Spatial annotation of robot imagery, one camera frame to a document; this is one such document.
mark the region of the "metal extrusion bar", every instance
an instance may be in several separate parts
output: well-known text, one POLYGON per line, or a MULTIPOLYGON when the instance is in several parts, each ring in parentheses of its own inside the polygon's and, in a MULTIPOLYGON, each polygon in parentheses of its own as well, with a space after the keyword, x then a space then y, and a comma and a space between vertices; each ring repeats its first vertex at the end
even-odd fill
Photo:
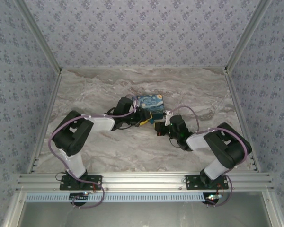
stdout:
POLYGON ((245 49, 245 47, 247 46, 249 40, 251 39, 252 34, 254 33, 254 31, 256 30, 258 24, 260 23, 262 17, 264 16, 268 6, 270 5, 270 3, 272 2, 272 0, 261 0, 254 13, 252 14, 247 26, 245 27, 245 30, 243 32, 243 34, 241 35, 241 38, 239 39, 239 42, 237 43, 234 51, 232 52, 226 67, 227 67, 227 71, 231 72, 235 66, 235 64, 237 63, 237 61, 239 60, 239 58, 241 57, 243 50, 245 49))
POLYGON ((18 226, 26 197, 27 194, 23 192, 17 192, 13 195, 2 227, 18 226))
MULTIPOLYGON (((186 189, 185 175, 198 173, 99 173, 103 176, 102 186, 108 192, 191 192, 186 189)), ((229 173, 234 192, 258 192, 273 190, 268 173, 233 172, 229 173)), ((23 174, 18 179, 17 191, 22 192, 61 192, 60 182, 55 174, 23 174)), ((213 190, 194 190, 212 192, 213 190)))
POLYGON ((284 216, 275 192, 262 192, 266 210, 273 227, 284 227, 284 216))
POLYGON ((228 85, 230 93, 231 93, 231 98, 232 98, 233 104, 235 106, 235 110, 236 110, 236 113, 237 113, 237 116, 238 116, 238 120, 239 120, 241 129, 242 129, 243 136, 248 140, 248 142, 251 144, 251 147, 253 148, 253 151, 252 151, 251 154, 252 154, 252 159, 255 163, 255 169, 258 172, 260 172, 261 166, 260 166, 259 160, 257 158, 256 151, 254 150, 255 146, 253 146, 253 144, 252 144, 251 135, 249 133, 249 130, 248 130, 248 127, 247 127, 247 124, 246 124, 246 120, 245 120, 245 117, 244 117, 244 114, 243 114, 243 110, 242 110, 242 107, 241 107, 235 86, 233 84, 231 76, 227 72, 225 72, 225 78, 226 78, 227 85, 228 85))
POLYGON ((15 2, 15 5, 18 7, 23 19, 25 20, 25 22, 27 23, 31 32, 33 33, 35 39, 39 43, 42 51, 44 52, 45 56, 48 59, 50 65, 58 73, 60 71, 60 66, 59 66, 51 48, 47 44, 42 32, 40 31, 32 13, 29 11, 26 3, 23 0, 14 0, 14 2, 15 2))
POLYGON ((27 173, 31 173, 33 171, 34 164, 35 164, 35 161, 36 161, 36 157, 38 157, 39 154, 40 154, 40 151, 41 151, 41 148, 42 148, 42 145, 43 145, 43 142, 44 142, 44 138, 45 138, 45 135, 46 135, 46 130, 47 130, 47 127, 48 127, 49 119, 50 119, 50 116, 52 114, 53 105, 55 103, 56 95, 58 93, 60 81, 61 81, 61 74, 58 73, 54 87, 53 87, 53 91, 52 91, 52 94, 51 94, 51 98, 50 98, 49 104, 47 106, 47 110, 45 112, 45 117, 44 117, 42 125, 41 125, 41 130, 38 134, 37 142, 36 142, 36 145, 34 147, 34 151, 33 151, 29 166, 28 166, 27 173))

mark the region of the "gray marble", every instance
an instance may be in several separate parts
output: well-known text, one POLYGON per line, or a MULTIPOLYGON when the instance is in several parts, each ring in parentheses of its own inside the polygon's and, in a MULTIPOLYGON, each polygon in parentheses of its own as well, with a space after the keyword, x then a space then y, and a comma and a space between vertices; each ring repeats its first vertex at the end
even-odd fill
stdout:
MULTIPOLYGON (((70 110, 102 114, 126 94, 162 94, 165 109, 192 107, 201 130, 227 122, 241 132, 225 77, 214 70, 174 69, 76 69, 63 70, 50 123, 36 171, 59 172, 63 165, 49 151, 50 134, 70 110)), ((188 109, 178 111, 191 131, 195 118, 188 109)), ((200 171, 214 160, 208 149, 186 152, 157 137, 150 123, 139 128, 91 133, 82 150, 89 172, 200 171)), ((236 170, 248 170, 249 159, 236 170)))

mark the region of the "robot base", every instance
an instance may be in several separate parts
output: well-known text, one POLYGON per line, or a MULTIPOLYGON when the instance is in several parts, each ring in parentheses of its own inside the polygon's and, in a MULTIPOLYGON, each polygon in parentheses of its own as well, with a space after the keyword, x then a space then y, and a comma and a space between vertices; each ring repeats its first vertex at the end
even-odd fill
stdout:
MULTIPOLYGON (((82 177, 80 177, 80 179, 102 184, 101 175, 87 175, 87 172, 85 172, 85 174, 82 177)), ((67 174, 61 178, 60 190, 61 191, 78 191, 78 190, 100 191, 101 189, 99 186, 94 184, 79 182, 76 179, 74 179, 72 176, 67 174)))
POLYGON ((202 181, 200 175, 186 175, 186 189, 187 190, 204 190, 204 189, 210 189, 210 190, 220 190, 221 187, 218 185, 221 185, 223 189, 228 189, 228 181, 226 176, 219 176, 217 179, 215 179, 211 186, 206 186, 202 181))

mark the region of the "wall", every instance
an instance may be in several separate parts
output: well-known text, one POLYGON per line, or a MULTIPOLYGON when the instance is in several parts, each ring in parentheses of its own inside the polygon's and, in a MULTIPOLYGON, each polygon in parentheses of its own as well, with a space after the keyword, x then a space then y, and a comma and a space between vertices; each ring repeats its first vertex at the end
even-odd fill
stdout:
POLYGON ((232 72, 263 171, 284 210, 284 0, 273 1, 232 72))
POLYGON ((55 81, 12 0, 0 0, 0 226, 16 174, 27 170, 55 81))
POLYGON ((223 66, 258 0, 26 0, 60 66, 223 66))

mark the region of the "yellow component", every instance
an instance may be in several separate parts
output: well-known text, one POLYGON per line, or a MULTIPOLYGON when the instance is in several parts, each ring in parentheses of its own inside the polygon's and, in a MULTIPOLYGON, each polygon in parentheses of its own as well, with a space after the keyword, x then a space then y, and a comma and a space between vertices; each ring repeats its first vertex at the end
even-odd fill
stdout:
POLYGON ((152 114, 151 114, 151 112, 150 112, 150 116, 151 116, 151 117, 150 117, 149 119, 147 119, 147 120, 141 122, 139 125, 144 125, 144 124, 146 124, 150 119, 152 119, 152 114))
POLYGON ((141 122, 139 125, 144 125, 148 122, 148 120, 144 121, 144 122, 141 122))

